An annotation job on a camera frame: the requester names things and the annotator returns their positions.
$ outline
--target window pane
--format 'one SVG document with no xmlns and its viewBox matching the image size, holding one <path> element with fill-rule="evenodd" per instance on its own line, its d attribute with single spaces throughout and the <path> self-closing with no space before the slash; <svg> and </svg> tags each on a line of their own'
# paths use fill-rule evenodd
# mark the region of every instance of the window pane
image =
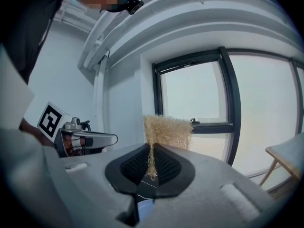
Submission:
<svg viewBox="0 0 304 228">
<path fill-rule="evenodd" d="M 192 134 L 190 151 L 224 161 L 230 136 L 230 133 Z"/>
<path fill-rule="evenodd" d="M 218 62 L 185 67 L 161 75 L 165 116 L 201 123 L 227 121 L 227 97 Z"/>
<path fill-rule="evenodd" d="M 304 70 L 297 68 L 299 77 L 300 77 L 300 82 L 301 82 L 301 88 L 302 88 L 302 94 L 303 94 L 303 102 L 304 102 Z"/>
<path fill-rule="evenodd" d="M 230 56 L 241 97 L 242 123 L 233 167 L 243 174 L 269 168 L 268 146 L 295 136 L 297 94 L 288 62 Z"/>
</svg>

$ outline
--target qr code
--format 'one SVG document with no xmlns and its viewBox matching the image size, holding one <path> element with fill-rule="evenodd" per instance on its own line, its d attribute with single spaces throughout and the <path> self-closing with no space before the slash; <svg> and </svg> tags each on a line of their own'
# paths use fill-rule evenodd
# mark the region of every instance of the qr code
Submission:
<svg viewBox="0 0 304 228">
<path fill-rule="evenodd" d="M 53 138 L 61 117 L 62 115 L 59 112 L 48 105 L 41 118 L 41 121 L 39 122 L 39 126 L 45 131 L 47 135 Z"/>
</svg>

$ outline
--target beige fibrous sponge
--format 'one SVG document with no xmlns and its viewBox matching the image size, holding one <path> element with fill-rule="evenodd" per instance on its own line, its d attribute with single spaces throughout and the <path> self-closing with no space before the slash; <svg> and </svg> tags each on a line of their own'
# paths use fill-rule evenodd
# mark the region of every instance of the beige fibrous sponge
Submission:
<svg viewBox="0 0 304 228">
<path fill-rule="evenodd" d="M 189 149 L 191 142 L 191 122 L 169 116 L 148 115 L 143 117 L 145 141 L 150 145 L 147 174 L 155 180 L 157 171 L 154 165 L 154 144 L 167 144 Z"/>
</svg>

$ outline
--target person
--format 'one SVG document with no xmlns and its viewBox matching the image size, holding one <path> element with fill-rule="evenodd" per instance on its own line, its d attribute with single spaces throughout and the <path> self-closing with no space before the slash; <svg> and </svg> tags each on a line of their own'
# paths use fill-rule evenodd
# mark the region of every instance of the person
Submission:
<svg viewBox="0 0 304 228">
<path fill-rule="evenodd" d="M 117 6 L 119 0 L 77 1 L 93 9 L 109 10 L 112 5 Z M 1 25 L 2 43 L 27 84 L 61 2 L 62 0 L 12 0 L 14 10 L 6 10 L 2 15 L 6 18 Z M 19 129 L 35 136 L 42 145 L 52 146 L 52 142 L 25 119 L 22 119 Z M 70 138 L 65 138 L 64 145 L 66 148 L 72 146 Z"/>
</svg>

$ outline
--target loofah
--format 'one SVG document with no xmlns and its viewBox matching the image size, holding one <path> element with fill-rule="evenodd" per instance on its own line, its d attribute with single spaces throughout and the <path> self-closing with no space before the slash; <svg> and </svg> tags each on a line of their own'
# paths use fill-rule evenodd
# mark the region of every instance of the loofah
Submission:
<svg viewBox="0 0 304 228">
<path fill-rule="evenodd" d="M 143 117 L 145 141 L 150 145 L 147 174 L 152 180 L 157 176 L 154 163 L 154 144 L 162 143 L 185 150 L 191 142 L 191 122 L 162 115 L 148 115 Z"/>
</svg>

